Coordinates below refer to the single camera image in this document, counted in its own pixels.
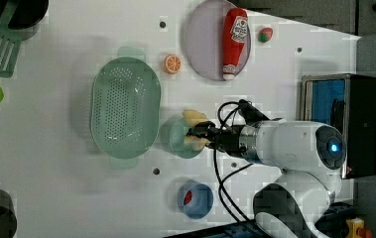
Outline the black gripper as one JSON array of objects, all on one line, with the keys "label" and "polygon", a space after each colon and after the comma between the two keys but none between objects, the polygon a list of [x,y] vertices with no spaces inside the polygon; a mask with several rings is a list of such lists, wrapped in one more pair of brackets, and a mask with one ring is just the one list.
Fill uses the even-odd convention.
[{"label": "black gripper", "polygon": [[209,149],[216,149],[229,156],[239,156],[241,154],[239,138],[242,127],[231,127],[230,129],[214,127],[215,124],[211,121],[196,124],[192,127],[193,132],[187,133],[187,141],[206,140],[210,142]]}]

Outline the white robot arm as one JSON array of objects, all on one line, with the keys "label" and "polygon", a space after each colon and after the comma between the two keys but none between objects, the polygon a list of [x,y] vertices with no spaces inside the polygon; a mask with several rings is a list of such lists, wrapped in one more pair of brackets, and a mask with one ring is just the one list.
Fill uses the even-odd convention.
[{"label": "white robot arm", "polygon": [[202,122],[188,130],[231,157],[280,169],[254,195],[256,225],[271,238],[329,238],[315,224],[341,191],[347,148],[334,127],[313,121],[248,120],[218,129]]}]

